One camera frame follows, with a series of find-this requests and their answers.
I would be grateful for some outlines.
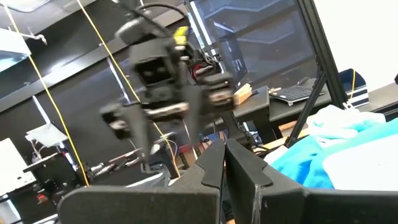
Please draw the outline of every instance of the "laptop keyboard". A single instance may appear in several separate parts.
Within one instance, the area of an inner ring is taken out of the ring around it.
[[[311,95],[312,90],[308,88],[290,87],[270,93],[270,96],[284,101],[304,100]]]

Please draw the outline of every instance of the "white cloth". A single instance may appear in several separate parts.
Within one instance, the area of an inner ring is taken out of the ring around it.
[[[323,161],[335,189],[398,190],[398,134],[336,152]]]
[[[385,122],[383,114],[360,112],[354,108],[342,110],[333,105],[321,109],[307,119],[309,134],[314,136],[322,147],[341,143],[367,128]]]
[[[272,151],[268,155],[266,155],[264,161],[266,161],[268,164],[272,164],[277,159],[282,157],[287,152],[287,150],[288,148],[286,148],[285,146],[280,146],[275,151]]]

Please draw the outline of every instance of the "monitor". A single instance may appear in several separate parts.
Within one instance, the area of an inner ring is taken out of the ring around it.
[[[213,22],[213,36],[216,39],[216,47],[219,48],[223,58],[225,69],[234,75],[236,85],[247,74],[248,70],[243,60],[242,51],[232,28]]]

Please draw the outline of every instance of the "wall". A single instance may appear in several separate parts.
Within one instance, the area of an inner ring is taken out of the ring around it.
[[[169,28],[175,29],[180,24],[182,23],[172,24]],[[139,79],[131,74],[128,66],[126,66],[128,56],[127,48],[114,55],[124,73],[130,75],[129,79],[134,89],[139,89],[142,86]],[[120,75],[119,77],[124,84],[124,80]],[[127,85],[124,84],[124,88],[130,99],[135,100]],[[99,114],[102,106],[122,97],[122,90],[106,60],[102,60],[64,82],[58,83],[50,89],[50,92],[84,162],[93,166],[132,150],[128,141],[119,141],[114,137],[110,129],[102,122]],[[42,92],[36,97],[50,120],[63,130],[60,119],[47,94]],[[45,124],[34,102],[29,99],[0,113],[0,124],[0,139],[11,138],[21,156],[29,163],[32,158],[32,146],[25,139],[25,133]],[[167,129],[166,126],[169,125],[160,124],[163,130]],[[111,177],[102,183],[125,185],[144,177],[146,175],[142,174],[139,169],[132,169],[130,172],[115,175],[115,177]]]
[[[353,68],[369,91],[398,73],[398,1],[314,0],[337,68]]]
[[[113,39],[114,32],[126,22],[123,11],[115,7],[112,1],[96,1],[86,10],[105,41]],[[58,21],[40,33],[47,39],[47,45],[34,39],[27,39],[27,45],[43,76],[94,50],[100,43],[81,11]],[[23,60],[1,72],[0,98],[22,88],[25,82],[33,83],[37,80],[38,76],[30,61]]]

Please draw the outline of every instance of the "paper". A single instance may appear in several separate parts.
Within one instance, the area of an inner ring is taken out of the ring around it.
[[[337,152],[323,161],[335,189],[398,190],[398,134]]]
[[[57,127],[53,124],[45,124],[31,131],[27,134],[32,138],[43,144],[45,147],[56,146],[62,141],[68,139]]]

